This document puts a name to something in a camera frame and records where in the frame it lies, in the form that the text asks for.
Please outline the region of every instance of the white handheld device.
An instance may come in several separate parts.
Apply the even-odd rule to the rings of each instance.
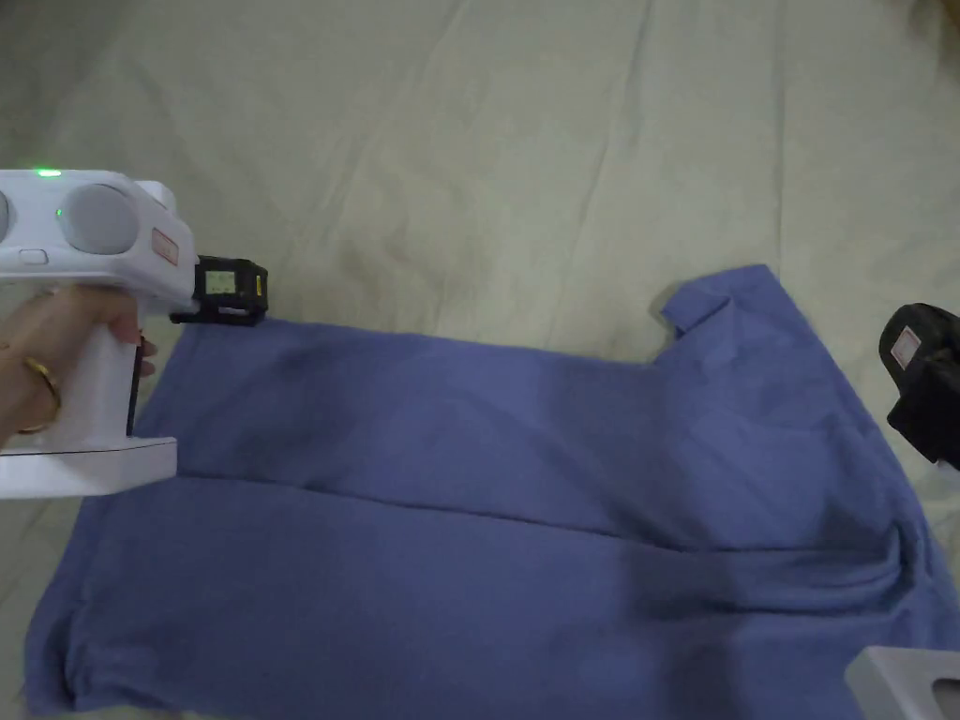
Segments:
[[[0,282],[120,287],[136,298],[142,326],[150,313],[194,309],[198,261],[158,182],[0,170]],[[0,453],[0,497],[108,494],[177,474],[176,440],[128,436],[135,362],[136,347],[96,328],[61,388],[58,421]]]

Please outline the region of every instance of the white device base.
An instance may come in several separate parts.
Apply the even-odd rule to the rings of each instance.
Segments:
[[[177,474],[174,438],[127,438],[110,447],[5,450],[0,497],[107,495]]]

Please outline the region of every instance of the red label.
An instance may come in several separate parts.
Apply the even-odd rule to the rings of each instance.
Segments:
[[[154,228],[151,245],[153,245],[154,252],[171,265],[180,264],[180,248],[177,247],[177,243],[156,228]]]

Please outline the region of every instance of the label sticker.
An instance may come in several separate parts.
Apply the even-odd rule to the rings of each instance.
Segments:
[[[893,348],[890,350],[890,354],[894,356],[894,360],[897,361],[898,365],[906,370],[906,366],[910,364],[910,361],[913,360],[913,356],[917,354],[917,350],[919,349],[920,338],[917,337],[917,333],[911,330],[908,325],[903,329],[903,332],[900,333],[899,338],[897,338]]]
[[[154,248],[154,252],[171,265],[180,264],[180,248],[177,247],[177,243],[156,228],[154,228],[151,245]]]

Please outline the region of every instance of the device handle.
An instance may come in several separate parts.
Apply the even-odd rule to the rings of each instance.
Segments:
[[[102,448],[127,437],[137,346],[121,343],[97,325],[77,367],[63,382],[60,417],[31,436],[37,449]]]

